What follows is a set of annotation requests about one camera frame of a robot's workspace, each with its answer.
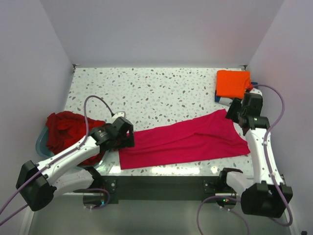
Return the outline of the pink t shirt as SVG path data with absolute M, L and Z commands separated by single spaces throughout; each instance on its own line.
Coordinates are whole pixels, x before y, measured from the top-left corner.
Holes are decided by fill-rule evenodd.
M 119 151 L 122 170 L 237 157 L 250 153 L 226 110 L 136 131 L 135 146 Z

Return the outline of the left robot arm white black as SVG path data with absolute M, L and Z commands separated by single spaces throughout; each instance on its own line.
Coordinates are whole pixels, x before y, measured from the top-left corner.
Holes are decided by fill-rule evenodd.
M 77 143 L 38 163 L 28 161 L 21 167 L 16 189 L 32 211 L 39 211 L 55 197 L 76 190 L 96 192 L 101 188 L 100 174 L 92 166 L 75 173 L 68 171 L 81 162 L 109 150 L 134 147 L 134 127 L 125 117 L 93 128 Z

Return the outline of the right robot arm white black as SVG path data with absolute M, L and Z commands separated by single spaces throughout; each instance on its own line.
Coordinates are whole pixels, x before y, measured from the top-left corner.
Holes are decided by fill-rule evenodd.
M 218 187 L 223 192 L 232 189 L 240 198 L 244 214 L 279 218 L 293 197 L 278 172 L 270 141 L 270 124 L 261 116 L 262 93 L 253 89 L 244 98 L 233 99 L 226 118 L 240 126 L 247 141 L 253 165 L 253 180 L 241 170 L 224 168 L 219 175 Z

